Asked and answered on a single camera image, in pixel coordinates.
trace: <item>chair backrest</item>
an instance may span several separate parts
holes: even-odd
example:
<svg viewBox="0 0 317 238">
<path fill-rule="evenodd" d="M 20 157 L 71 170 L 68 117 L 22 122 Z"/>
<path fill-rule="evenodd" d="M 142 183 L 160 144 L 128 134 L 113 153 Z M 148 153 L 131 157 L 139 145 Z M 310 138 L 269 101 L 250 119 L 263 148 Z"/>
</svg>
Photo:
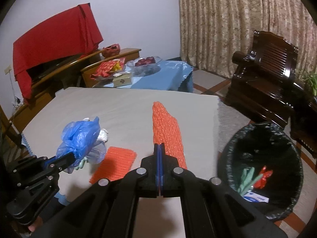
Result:
<svg viewBox="0 0 317 238">
<path fill-rule="evenodd" d="M 251 56 L 261 73 L 283 86 L 293 84 L 298 48 L 285 38 L 255 30 Z"/>
</svg>

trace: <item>blue table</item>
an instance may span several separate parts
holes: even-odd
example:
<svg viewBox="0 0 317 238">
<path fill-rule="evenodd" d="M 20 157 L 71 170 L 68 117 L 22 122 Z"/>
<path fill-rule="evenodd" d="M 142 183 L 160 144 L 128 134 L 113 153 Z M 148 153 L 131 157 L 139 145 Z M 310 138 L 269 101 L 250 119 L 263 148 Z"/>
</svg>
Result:
<svg viewBox="0 0 317 238">
<path fill-rule="evenodd" d="M 192 71 L 193 68 L 182 61 L 158 62 L 160 71 L 145 77 L 133 77 L 132 85 L 121 86 L 119 88 L 156 89 L 193 92 Z M 104 87 L 114 87 L 113 83 Z"/>
</svg>

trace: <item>patterned curtain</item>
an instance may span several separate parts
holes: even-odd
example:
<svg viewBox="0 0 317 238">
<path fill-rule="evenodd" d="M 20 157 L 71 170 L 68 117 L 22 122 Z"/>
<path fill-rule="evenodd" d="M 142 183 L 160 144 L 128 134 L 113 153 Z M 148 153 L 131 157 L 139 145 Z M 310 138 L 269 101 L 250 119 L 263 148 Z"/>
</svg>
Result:
<svg viewBox="0 0 317 238">
<path fill-rule="evenodd" d="M 181 58 L 232 77 L 235 51 L 247 53 L 254 30 L 299 48 L 298 70 L 317 72 L 317 27 L 300 0 L 180 0 Z"/>
</svg>

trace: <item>white wall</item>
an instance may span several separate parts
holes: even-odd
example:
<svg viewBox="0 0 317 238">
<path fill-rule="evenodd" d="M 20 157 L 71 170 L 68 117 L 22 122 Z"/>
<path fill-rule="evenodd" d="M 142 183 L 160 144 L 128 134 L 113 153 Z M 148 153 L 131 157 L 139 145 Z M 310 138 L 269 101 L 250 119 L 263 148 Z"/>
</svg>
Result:
<svg viewBox="0 0 317 238">
<path fill-rule="evenodd" d="M 119 43 L 141 48 L 141 56 L 180 55 L 179 0 L 16 0 L 0 25 L 0 104 L 7 117 L 14 98 L 4 69 L 12 65 L 13 42 L 43 20 L 88 2 L 104 39 L 99 47 Z M 21 98 L 17 82 L 13 84 Z"/>
</svg>

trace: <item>black trash can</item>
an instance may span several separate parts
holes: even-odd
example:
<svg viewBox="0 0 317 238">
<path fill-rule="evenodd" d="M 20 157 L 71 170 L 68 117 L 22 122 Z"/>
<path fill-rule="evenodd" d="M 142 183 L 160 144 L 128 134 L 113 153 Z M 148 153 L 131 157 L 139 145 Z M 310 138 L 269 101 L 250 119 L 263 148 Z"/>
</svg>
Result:
<svg viewBox="0 0 317 238">
<path fill-rule="evenodd" d="M 249 202 L 269 220 L 286 218 L 298 201 L 303 184 L 300 151 L 276 124 L 249 124 L 227 143 L 218 161 L 218 177 L 235 191 L 242 171 L 254 167 L 258 174 L 263 166 L 273 170 L 263 189 L 253 192 L 269 198 L 269 202 Z"/>
</svg>

